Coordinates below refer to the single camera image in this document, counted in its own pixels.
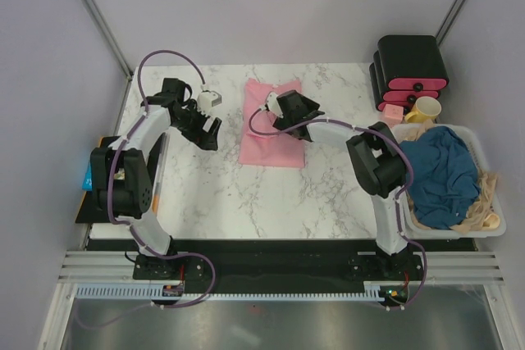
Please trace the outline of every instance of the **white marble surface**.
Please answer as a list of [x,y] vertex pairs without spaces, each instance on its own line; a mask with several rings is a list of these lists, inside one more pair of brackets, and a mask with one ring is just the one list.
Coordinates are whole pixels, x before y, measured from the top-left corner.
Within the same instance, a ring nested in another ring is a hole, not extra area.
[[[299,78],[304,94],[329,117],[354,125],[379,119],[372,105],[368,65],[307,64],[202,67],[210,89],[222,95],[219,150],[203,152],[170,130],[158,219],[180,239],[367,239],[376,235],[369,196],[355,179],[347,152],[306,143],[306,168],[242,166],[238,163],[244,84],[255,78],[282,84]],[[199,91],[190,66],[144,68],[143,86],[153,95],[164,77]],[[121,132],[139,110],[136,80],[130,89]],[[127,239],[124,226],[94,225],[91,238]]]

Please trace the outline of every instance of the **pink cloth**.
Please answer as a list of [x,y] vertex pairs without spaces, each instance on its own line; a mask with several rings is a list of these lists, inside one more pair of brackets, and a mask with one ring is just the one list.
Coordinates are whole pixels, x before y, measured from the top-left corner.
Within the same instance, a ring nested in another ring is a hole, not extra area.
[[[280,85],[261,84],[249,79],[244,86],[244,125],[240,141],[239,163],[253,166],[304,168],[304,142],[288,134],[260,136],[251,132],[248,120],[251,115],[266,102],[269,93],[282,94],[289,90],[301,93],[301,83],[294,80]],[[272,114],[259,112],[253,119],[252,126],[258,131],[276,131],[272,126]]]

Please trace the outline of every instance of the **white wall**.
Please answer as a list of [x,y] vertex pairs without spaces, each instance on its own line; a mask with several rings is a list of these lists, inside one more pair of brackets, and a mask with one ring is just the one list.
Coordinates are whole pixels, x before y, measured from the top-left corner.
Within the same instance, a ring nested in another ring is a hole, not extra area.
[[441,49],[450,77],[443,120],[476,131],[508,222],[485,243],[525,326],[525,0],[468,0]]
[[36,348],[124,77],[80,0],[0,0],[0,348]]
[[137,66],[158,48],[199,64],[368,62],[384,34],[435,34],[453,0],[96,1]]

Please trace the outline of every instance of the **beige cloth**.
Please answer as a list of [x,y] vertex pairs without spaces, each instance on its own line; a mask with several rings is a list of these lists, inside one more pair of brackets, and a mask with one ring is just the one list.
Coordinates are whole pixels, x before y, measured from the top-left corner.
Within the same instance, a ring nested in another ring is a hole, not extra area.
[[[435,127],[431,120],[426,120],[421,124],[419,129],[412,129],[404,137],[405,141],[416,141],[422,136],[427,130]],[[458,231],[461,234],[466,234],[469,231],[480,231],[480,230],[495,230],[498,225],[494,225],[494,222],[499,224],[499,217],[492,211],[492,198],[494,197],[495,183],[498,179],[498,175],[494,172],[488,172],[484,170],[477,170],[477,184],[481,188],[479,197],[467,211],[467,217],[458,225],[450,227],[452,230]],[[433,230],[431,227],[423,225],[419,222],[418,218],[413,213],[413,201],[412,198],[407,194],[409,200],[410,215],[412,222],[424,230]]]

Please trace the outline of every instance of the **white basket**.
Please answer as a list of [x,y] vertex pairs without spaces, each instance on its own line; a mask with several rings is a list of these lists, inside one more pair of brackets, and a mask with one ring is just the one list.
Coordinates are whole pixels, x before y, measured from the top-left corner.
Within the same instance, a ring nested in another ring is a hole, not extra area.
[[[463,126],[454,126],[454,125],[439,125],[446,126],[451,128],[467,145],[472,159],[476,163],[476,166],[482,170],[489,171],[489,166],[485,158],[485,154],[482,151],[482,146],[477,140],[476,135],[466,127]],[[406,125],[396,125],[392,128],[392,134],[398,143],[404,140],[404,137],[410,130],[418,129],[420,127],[419,123],[410,123]],[[404,222],[406,226],[410,228],[418,237],[421,238],[430,238],[430,239],[457,239],[457,238],[486,238],[486,237],[498,237],[502,235],[507,229],[507,223],[501,211],[500,201],[494,193],[492,198],[492,209],[494,213],[500,217],[500,225],[493,230],[483,230],[483,231],[470,231],[467,234],[460,234],[457,231],[453,230],[424,230],[417,227],[410,217],[409,202],[406,198],[406,194],[403,194],[402,197],[403,209],[404,209]]]

